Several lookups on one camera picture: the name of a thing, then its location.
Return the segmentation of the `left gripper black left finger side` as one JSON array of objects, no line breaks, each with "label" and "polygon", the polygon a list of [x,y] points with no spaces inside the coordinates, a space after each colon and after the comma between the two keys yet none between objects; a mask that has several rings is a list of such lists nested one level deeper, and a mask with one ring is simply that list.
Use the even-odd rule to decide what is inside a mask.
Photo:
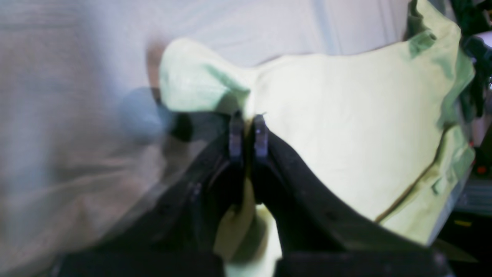
[{"label": "left gripper black left finger side", "polygon": [[90,250],[58,261],[60,277],[224,277],[214,254],[218,225],[243,195],[241,112],[210,143],[155,207]]}]

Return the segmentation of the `left gripper black right finger side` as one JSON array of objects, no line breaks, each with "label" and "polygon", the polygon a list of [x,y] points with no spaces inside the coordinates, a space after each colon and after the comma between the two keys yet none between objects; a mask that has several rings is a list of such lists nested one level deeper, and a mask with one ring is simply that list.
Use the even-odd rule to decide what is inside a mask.
[{"label": "left gripper black right finger side", "polygon": [[254,118],[252,178],[273,215],[282,257],[275,277],[452,277],[443,254],[355,212],[297,152]]}]

